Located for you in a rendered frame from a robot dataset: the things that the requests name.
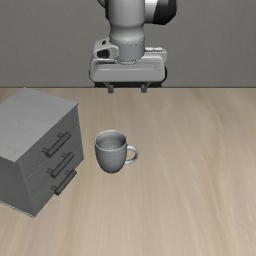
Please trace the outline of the grey cabinet with drawers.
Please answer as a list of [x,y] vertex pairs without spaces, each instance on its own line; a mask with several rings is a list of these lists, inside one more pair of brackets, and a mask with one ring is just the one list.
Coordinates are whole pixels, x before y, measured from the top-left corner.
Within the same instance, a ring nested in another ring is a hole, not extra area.
[[36,216],[83,159],[76,102],[24,88],[0,104],[0,203]]

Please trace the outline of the grey porcelain mug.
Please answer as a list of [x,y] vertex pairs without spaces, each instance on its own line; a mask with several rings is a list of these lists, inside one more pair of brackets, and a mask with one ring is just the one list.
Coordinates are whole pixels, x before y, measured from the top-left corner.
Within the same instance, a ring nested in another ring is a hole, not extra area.
[[116,130],[99,133],[94,146],[100,168],[111,174],[119,172],[125,164],[134,163],[139,156],[137,148],[128,144],[126,136]]

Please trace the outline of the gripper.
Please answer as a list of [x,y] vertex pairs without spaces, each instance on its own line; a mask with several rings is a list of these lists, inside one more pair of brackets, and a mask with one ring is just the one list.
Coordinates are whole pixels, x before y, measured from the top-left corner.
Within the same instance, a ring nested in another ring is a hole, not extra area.
[[[114,86],[109,82],[162,82],[165,80],[165,62],[167,51],[161,47],[146,47],[144,55],[135,62],[120,63],[119,48],[104,38],[95,42],[90,63],[90,79],[108,82],[108,93],[114,93]],[[141,93],[147,93],[148,83],[141,85]]]

